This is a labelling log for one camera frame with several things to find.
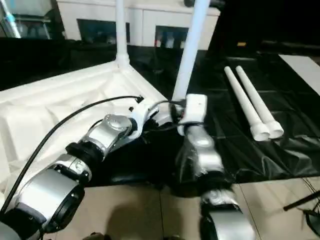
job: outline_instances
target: cabinet door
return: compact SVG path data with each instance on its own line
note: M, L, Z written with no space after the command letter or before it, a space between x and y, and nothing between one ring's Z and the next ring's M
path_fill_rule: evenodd
M218 16L206 17L198 49L208 49L217 20ZM148 47L161 45L183 48L191 21L191 13L144 10L142 44Z
M116 36L114 6L58 2L67 39L111 41ZM142 45L143 11L125 9L128 44Z

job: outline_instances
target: black tripod leg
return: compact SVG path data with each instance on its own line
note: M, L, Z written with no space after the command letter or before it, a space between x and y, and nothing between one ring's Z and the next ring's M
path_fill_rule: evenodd
M297 207L299 205L305 204L305 203L307 203L307 202L309 202L309 201L311 201L313 199L316 199L318 197L320 197L320 190L318 190L318 191L316 191L316 192L314 192L314 193L312 193L312 194L310 194L310 195L308 195L308 196L306 196L306 197L304 197L304 198L302 198L302 199L300 199L298 201L295 201L295 202L283 207L283 210L288 211L290 209L293 209L293 208L295 208L295 207Z

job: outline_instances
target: white plastic tube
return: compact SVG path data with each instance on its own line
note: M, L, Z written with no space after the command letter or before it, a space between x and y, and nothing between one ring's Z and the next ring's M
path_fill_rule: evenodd
M281 137L284 134L283 128L281 127L280 123L274 119L265 102L261 99L259 93L251 83L243 68L241 66L237 66L235 70L238 73L239 78L241 79L241 82L246 90L246 93L251 99L255 110L259 114L262 122L269 129L269 138L276 139Z
M124 0L115 1L115 28L116 28L116 61L120 67L129 65L127 52L127 30Z
M186 97L209 4L210 0L195 1L192 22L186 36L179 72L175 82L173 100L181 100Z
M238 99L242 110L246 116L246 119L250 125L250 131L252 133L253 139L261 142L268 140L270 134L269 129L267 126L262 123L259 115L257 114L254 106L250 102L249 98L247 97L245 91L242 89L240 83L238 82L236 76L230 69L230 67L226 66L224 68L224 72L229 79L231 87L235 93L236 98Z

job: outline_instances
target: white cabinet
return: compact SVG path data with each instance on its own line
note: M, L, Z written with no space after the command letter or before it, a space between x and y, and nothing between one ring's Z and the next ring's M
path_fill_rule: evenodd
M81 40L79 22L81 20L104 21L116 23L115 6L84 4L78 2L59 2L58 6L62 17L67 39ZM125 9L125 20L129 24L130 45L142 45L143 11L141 9Z
M203 27L202 37L199 42L199 50L207 50L210 44L211 37L214 33L218 16L207 15ZM179 13L179 12L166 12L166 11L154 11L154 10L145 10L143 11L143 37L142 44L143 46L154 46L157 44L157 40L160 41L164 37L166 32L166 41L169 42L169 38L173 38L173 33L180 32L179 45L182 47L183 42L186 40L187 31L192 21L191 13Z
M57 2L67 39L81 40L91 32L97 38L104 32L112 31L115 36L115 0ZM163 37L163 47L183 47L193 14L193 8L185 7L184 0L124 0L124 3L130 45L160 46L157 39ZM209 8L199 49L208 49L219 15L218 9ZM86 30L89 24L94 27Z

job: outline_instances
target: black plastic wrap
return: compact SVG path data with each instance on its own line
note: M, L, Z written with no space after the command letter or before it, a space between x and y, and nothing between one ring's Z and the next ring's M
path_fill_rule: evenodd
M2 74L10 78L1 80L2 90L109 62L116 55L115 46L101 44L31 40L17 44L16 39L5 43L0 64ZM128 53L132 66L170 99L182 51L129 46ZM225 66L234 69L237 65L243 67L281 123L282 138L267 142L253 140L223 71ZM213 61L199 51L188 92L208 96L205 128L214 138L232 181L320 176L320 96L279 56L223 57ZM182 143L183 137L175 130L145 134L111 153L93 176L91 186L145 181L172 184L174 160Z

